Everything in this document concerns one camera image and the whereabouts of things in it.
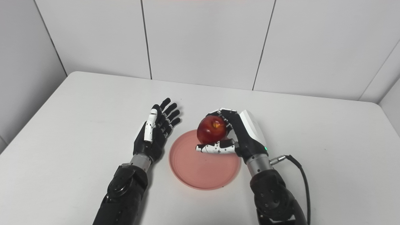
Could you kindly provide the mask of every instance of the pink plate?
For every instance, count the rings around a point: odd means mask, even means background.
[[[239,171],[236,154],[196,151],[200,144],[196,130],[182,134],[172,144],[169,161],[172,172],[184,184],[199,190],[213,190],[231,182]]]

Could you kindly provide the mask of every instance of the robotic arm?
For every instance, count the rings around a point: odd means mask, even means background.
[[[228,139],[206,145],[197,145],[196,150],[216,154],[235,152],[243,158],[252,176],[250,187],[254,193],[254,203],[260,225],[306,225],[307,221],[297,200],[286,188],[286,184],[279,173],[272,167],[284,159],[289,159],[300,168],[305,178],[301,165],[291,155],[283,155],[269,160],[264,136],[250,112],[245,110],[237,113],[234,110],[220,108],[208,115],[219,116],[224,119],[227,123],[228,132],[234,130],[238,141]]]
[[[120,165],[107,188],[93,225],[130,225],[134,222],[143,194],[147,189],[150,165],[160,159],[162,148],[174,126],[180,122],[176,103],[165,99],[154,105],[149,117],[140,128],[129,163]]]

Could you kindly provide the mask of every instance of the silver cylindrical joint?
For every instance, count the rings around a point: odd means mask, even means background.
[[[147,170],[149,170],[149,167],[151,165],[151,160],[147,155],[137,153],[133,155],[130,164],[141,168],[147,173]]]
[[[273,169],[267,154],[255,154],[246,162],[247,168],[253,177],[264,170]]]

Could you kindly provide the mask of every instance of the white table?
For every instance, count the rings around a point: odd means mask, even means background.
[[[182,123],[150,171],[142,225],[258,224],[243,162],[213,191],[185,186],[169,168],[173,141],[220,107],[251,111],[270,156],[302,163],[312,224],[400,224],[400,138],[376,104],[86,72],[71,74],[0,155],[0,224],[92,224],[139,125],[165,97]],[[289,161],[275,168],[305,209],[299,170]]]

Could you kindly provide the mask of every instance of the black cable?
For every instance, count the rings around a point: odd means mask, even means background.
[[[304,180],[304,186],[306,187],[306,198],[307,198],[307,224],[310,225],[310,220],[311,220],[311,201],[310,201],[310,190],[308,188],[308,181],[307,181],[307,177],[306,177],[306,173],[303,170],[303,167],[301,166],[301,164],[292,156],[292,155],[285,155],[285,157],[291,161],[293,164],[295,164],[297,166],[297,168],[299,168],[301,175],[303,176],[303,180]]]

